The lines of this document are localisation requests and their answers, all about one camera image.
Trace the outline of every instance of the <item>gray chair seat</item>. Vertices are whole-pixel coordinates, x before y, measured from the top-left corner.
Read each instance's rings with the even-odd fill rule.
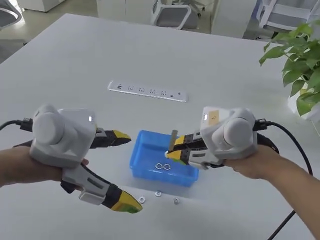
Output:
[[[187,9],[183,8],[165,8],[162,10],[156,25],[159,27],[175,28],[180,25],[187,13]],[[198,15],[192,11],[187,21],[185,22],[184,29],[196,29],[198,25]]]
[[[0,30],[17,23],[21,13],[8,0],[0,0]]]

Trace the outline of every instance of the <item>white chair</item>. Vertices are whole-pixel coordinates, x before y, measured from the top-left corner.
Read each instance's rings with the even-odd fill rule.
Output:
[[[262,0],[256,18],[259,27],[292,31],[320,16],[320,0]]]
[[[189,5],[166,5],[164,0],[156,0],[152,8],[151,25],[180,30],[191,13]]]
[[[0,30],[19,22],[21,18],[21,13],[9,0],[0,0]]]

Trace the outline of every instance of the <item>white table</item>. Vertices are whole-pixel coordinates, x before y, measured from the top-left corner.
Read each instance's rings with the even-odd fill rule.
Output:
[[[129,144],[88,153],[90,168],[145,196],[138,214],[117,213],[81,202],[56,182],[12,185],[0,190],[1,240],[266,239],[291,211],[267,182],[246,179],[229,168],[201,171],[190,188],[134,179],[129,159],[141,129],[181,134],[199,127],[203,107],[248,107],[257,118],[285,125],[301,143],[319,176],[319,137],[293,115],[283,89],[283,60],[258,59],[263,42],[147,25],[64,15],[0,65],[0,122],[31,117],[42,103],[90,108],[99,125],[132,136]],[[186,91],[187,103],[107,90],[125,80]],[[281,153],[304,165],[288,137],[265,134]],[[17,127],[0,132],[0,148],[29,140]],[[164,194],[155,197],[154,191]],[[180,204],[174,205],[174,196]],[[278,239],[311,239],[295,216]]]

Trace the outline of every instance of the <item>electrical outlet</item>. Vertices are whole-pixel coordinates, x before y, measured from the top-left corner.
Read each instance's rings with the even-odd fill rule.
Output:
[[[178,102],[187,102],[188,95],[186,92],[156,88],[146,86],[144,84],[139,83],[126,83],[124,81],[111,81],[108,86],[109,91],[125,93],[125,94],[133,94],[140,95],[158,99],[167,99]]]

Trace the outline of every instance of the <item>office chair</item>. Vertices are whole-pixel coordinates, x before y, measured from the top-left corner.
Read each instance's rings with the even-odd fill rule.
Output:
[[[22,19],[21,13],[9,2],[0,0],[0,30]]]
[[[287,32],[320,16],[320,0],[262,0],[256,13],[259,28]]]
[[[175,29],[195,29],[198,17],[189,5],[165,4],[165,0],[156,0],[152,7],[151,25]]]
[[[172,4],[183,4],[183,5],[189,5],[193,10],[196,11],[197,16],[200,18],[201,17],[201,11],[198,8],[198,6],[201,6],[201,10],[205,11],[206,10],[206,5],[203,4],[202,2],[199,2],[197,0],[173,0]]]

